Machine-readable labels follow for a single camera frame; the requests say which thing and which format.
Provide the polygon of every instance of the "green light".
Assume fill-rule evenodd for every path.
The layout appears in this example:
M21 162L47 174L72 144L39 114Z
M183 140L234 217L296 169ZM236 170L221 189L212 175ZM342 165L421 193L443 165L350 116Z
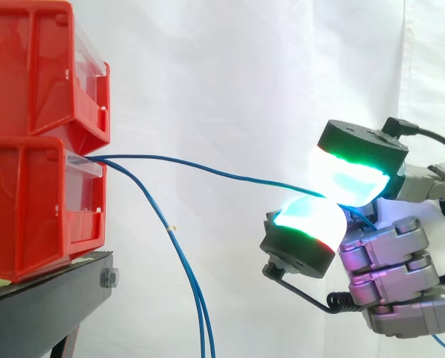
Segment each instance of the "green light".
M319 147L310 157L309 176L314 190L351 207L368 204L389 181L389 176L378 169L349 163Z
M287 205L274 220L275 225L291 227L318 239L333 251L347 232L343 210L325 198L304 195Z

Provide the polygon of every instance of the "red storage drawer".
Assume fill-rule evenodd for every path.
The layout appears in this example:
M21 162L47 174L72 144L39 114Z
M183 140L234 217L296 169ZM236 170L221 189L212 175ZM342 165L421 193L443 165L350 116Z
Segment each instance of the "red storage drawer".
M19 282L104 244L106 167L51 137L0 137L0 279Z
M0 1L0 136L56 136L79 155L110 141L110 68L66 1Z

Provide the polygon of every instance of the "black metal stand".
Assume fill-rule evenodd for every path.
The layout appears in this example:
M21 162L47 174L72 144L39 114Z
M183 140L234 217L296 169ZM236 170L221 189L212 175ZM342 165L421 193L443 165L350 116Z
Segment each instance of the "black metal stand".
M111 295L111 252L0 288L0 358L71 358L79 324Z

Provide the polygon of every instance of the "metal bolt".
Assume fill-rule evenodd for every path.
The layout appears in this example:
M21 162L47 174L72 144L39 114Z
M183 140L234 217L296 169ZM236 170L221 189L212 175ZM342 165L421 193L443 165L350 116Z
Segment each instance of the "metal bolt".
M408 233L418 229L420 221L418 218L407 218L394 223L394 228L398 233Z
M420 257L417 260L413 260L410 263L408 263L408 269L414 271L421 269L422 267L426 267L428 265L428 258L427 257Z
M106 289L114 289L118 286L119 270L117 268L105 268L101 273L101 286Z
M389 306L377 306L375 308L376 313L382 315L386 313L391 313L391 308Z

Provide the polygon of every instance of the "white backdrop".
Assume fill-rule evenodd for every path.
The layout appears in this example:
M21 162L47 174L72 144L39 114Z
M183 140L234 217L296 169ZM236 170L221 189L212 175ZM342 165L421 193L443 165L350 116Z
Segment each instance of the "white backdrop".
M445 134L445 1L74 0L111 66L112 138L101 153L161 154L306 184L328 119L379 128L399 115ZM409 161L445 161L428 139ZM264 278L265 213L294 193L170 163L124 161L177 227L205 294L220 358L445 357L431 337L389 339L360 314L324 315ZM139 189L110 172L107 244L121 280L81 326L76 358L198 357L189 283ZM411 213L445 271L445 220L430 203L382 203L381 224ZM323 300L347 290L291 277Z

